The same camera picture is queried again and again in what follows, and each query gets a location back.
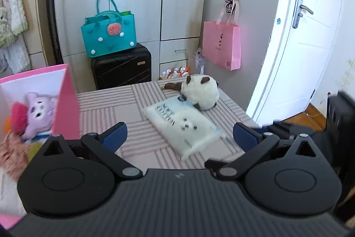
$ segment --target white package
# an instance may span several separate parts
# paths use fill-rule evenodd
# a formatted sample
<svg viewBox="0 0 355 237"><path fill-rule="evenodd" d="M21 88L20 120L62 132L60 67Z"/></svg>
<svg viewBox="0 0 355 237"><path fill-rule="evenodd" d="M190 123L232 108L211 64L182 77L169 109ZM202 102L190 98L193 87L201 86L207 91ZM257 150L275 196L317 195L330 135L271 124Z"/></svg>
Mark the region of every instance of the white package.
<svg viewBox="0 0 355 237"><path fill-rule="evenodd" d="M190 103L173 97L145 109L145 114L168 143L187 159L225 134Z"/></svg>

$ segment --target plush toy tail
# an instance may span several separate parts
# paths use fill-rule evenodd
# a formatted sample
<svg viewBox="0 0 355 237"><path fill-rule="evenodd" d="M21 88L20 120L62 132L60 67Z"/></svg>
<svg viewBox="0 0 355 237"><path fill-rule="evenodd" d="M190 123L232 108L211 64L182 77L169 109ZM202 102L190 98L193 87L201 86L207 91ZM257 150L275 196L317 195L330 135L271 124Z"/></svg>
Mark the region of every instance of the plush toy tail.
<svg viewBox="0 0 355 237"><path fill-rule="evenodd" d="M182 85L182 83L167 83L167 84L165 84L163 90L177 90L180 92L181 85Z"/></svg>

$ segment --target stuffed duck toy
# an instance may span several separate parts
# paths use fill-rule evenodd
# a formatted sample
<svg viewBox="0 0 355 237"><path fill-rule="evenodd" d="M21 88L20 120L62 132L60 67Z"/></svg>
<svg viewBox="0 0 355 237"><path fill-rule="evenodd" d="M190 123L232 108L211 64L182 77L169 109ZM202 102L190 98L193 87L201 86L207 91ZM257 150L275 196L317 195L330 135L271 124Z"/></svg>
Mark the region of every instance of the stuffed duck toy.
<svg viewBox="0 0 355 237"><path fill-rule="evenodd" d="M181 96L199 110L213 108L219 99L218 83L210 76L187 76L183 83L167 83L164 90L177 90Z"/></svg>

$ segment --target bag handle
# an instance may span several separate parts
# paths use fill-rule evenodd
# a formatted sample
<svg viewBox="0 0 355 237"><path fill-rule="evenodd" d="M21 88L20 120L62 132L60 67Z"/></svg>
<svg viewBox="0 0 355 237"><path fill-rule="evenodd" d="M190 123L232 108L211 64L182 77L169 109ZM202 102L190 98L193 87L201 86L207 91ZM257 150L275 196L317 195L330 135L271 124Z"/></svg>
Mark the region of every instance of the bag handle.
<svg viewBox="0 0 355 237"><path fill-rule="evenodd" d="M216 24L221 24L221 21L224 17L224 15L227 14L226 12L226 6L223 6L222 10L221 10L221 13L219 14L219 17L216 21ZM239 2L238 0L232 0L232 9L231 9L232 13L229 14L229 18L227 20L227 25L229 24L229 21L230 21L230 18L232 16L232 14L234 14L234 24L236 25L237 24L237 21L238 21L238 17L239 17Z"/></svg>
<svg viewBox="0 0 355 237"><path fill-rule="evenodd" d="M113 4L113 6L115 7L115 10L120 13L117 9L117 5L116 3L114 2L114 0L110 0ZM100 14L100 10L99 10L99 0L96 0L96 11L97 11L97 14Z"/></svg>
<svg viewBox="0 0 355 237"><path fill-rule="evenodd" d="M114 12L113 10L106 10L104 12L100 12L99 14L96 15L96 17L98 17L98 16L108 16L110 18L110 23L115 22L115 19L111 17L111 16L115 16L115 17L119 18L118 22L122 23L121 14L118 12Z"/></svg>

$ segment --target doorknob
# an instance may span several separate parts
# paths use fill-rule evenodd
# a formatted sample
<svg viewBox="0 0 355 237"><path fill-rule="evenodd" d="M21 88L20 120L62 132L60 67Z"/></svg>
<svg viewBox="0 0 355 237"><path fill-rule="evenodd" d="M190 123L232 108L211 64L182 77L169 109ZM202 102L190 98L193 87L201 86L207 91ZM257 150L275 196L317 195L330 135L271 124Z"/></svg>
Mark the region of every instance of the doorknob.
<svg viewBox="0 0 355 237"><path fill-rule="evenodd" d="M303 17L302 9L309 12L310 14L314 14L313 11L311 11L308 7L303 5L303 0L297 0L296 7L295 7L295 13L293 16L293 22L292 22L292 27L294 29L296 29L298 27L298 23L300 21L300 18Z"/></svg>
<svg viewBox="0 0 355 237"><path fill-rule="evenodd" d="M311 11L308 7L306 7L306 6L302 5L302 4L300 5L300 8L308 11L310 14L314 14L313 11Z"/></svg>

